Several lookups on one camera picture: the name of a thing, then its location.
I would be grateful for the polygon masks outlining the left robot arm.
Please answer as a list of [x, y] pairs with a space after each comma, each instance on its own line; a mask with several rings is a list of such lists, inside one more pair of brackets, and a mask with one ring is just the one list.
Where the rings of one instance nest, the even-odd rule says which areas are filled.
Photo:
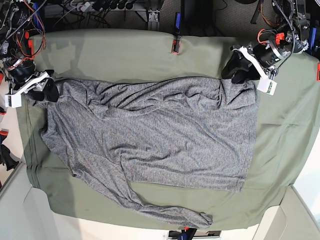
[[272, 7], [282, 21], [272, 29], [261, 29], [256, 44], [232, 46], [232, 56], [221, 73], [223, 79], [233, 84], [258, 81], [257, 89], [271, 96], [277, 87], [275, 77], [284, 62], [311, 47], [305, 1], [274, 0]]

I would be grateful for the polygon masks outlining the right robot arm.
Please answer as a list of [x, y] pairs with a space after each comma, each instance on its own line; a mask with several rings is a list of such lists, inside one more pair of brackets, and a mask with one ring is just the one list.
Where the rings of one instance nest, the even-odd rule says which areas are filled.
[[35, 101], [57, 102], [59, 91], [52, 69], [38, 71], [34, 58], [46, 48], [45, 26], [39, 15], [46, 5], [31, 0], [0, 2], [0, 74], [8, 82], [4, 103], [22, 106], [22, 96]]

